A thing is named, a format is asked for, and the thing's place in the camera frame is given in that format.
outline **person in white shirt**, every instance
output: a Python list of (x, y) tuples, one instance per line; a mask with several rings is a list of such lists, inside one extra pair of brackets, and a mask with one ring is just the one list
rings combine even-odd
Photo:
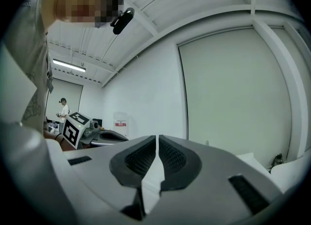
[(69, 107), (67, 105), (67, 101), (65, 98), (62, 98), (60, 100), (60, 103), (63, 105), (63, 110), (59, 115), (59, 132), (62, 134), (64, 130), (64, 122), (66, 119), (66, 116), (69, 114)]

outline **person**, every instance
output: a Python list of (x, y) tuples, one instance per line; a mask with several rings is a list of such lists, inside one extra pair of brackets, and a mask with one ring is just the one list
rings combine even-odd
[(65, 119), (66, 119), (67, 115), (69, 114), (69, 107), (67, 105), (67, 101), (66, 101), (65, 98), (62, 98), (60, 100), (60, 103), (63, 105), (63, 109), (62, 109), (62, 112), (59, 115), (59, 133), (62, 134), (63, 131), (64, 131)]
[(63, 150), (72, 147), (62, 135), (48, 132), (45, 116), (47, 89), (52, 90), (52, 68), (48, 54), (47, 32), (56, 21), (101, 27), (118, 16), (123, 0), (24, 0), (13, 17), (3, 43), (12, 57), (37, 87), (22, 118), (24, 126), (56, 139)]

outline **ceiling light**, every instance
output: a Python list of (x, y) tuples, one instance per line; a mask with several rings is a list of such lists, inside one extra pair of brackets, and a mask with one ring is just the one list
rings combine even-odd
[(53, 63), (61, 65), (61, 66), (65, 66), (65, 67), (68, 67), (68, 68), (71, 68), (71, 69), (75, 69), (75, 70), (78, 70), (78, 71), (82, 71), (82, 72), (86, 71), (86, 69), (83, 68), (83, 67), (79, 67), (79, 66), (76, 66), (76, 65), (73, 65), (73, 64), (65, 63), (65, 62), (59, 61), (57, 59), (53, 59)]

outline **gray shirt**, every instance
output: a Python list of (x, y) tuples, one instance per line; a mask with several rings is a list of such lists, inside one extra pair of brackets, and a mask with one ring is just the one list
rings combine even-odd
[(24, 0), (8, 26), (3, 41), (18, 66), (37, 87), (22, 123), (43, 133), (44, 123), (47, 129), (45, 104), (52, 69), (41, 17), (41, 0)]

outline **white ceiling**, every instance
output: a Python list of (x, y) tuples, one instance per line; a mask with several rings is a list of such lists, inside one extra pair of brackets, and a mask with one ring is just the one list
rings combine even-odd
[(58, 74), (72, 74), (104, 86), (138, 53), (168, 33), (190, 22), (230, 11), (275, 11), (301, 19), (290, 0), (124, 0), (135, 9), (134, 19), (116, 36), (112, 28), (83, 28), (57, 21), (49, 30), (52, 58), (83, 66), (69, 71), (52, 64)]

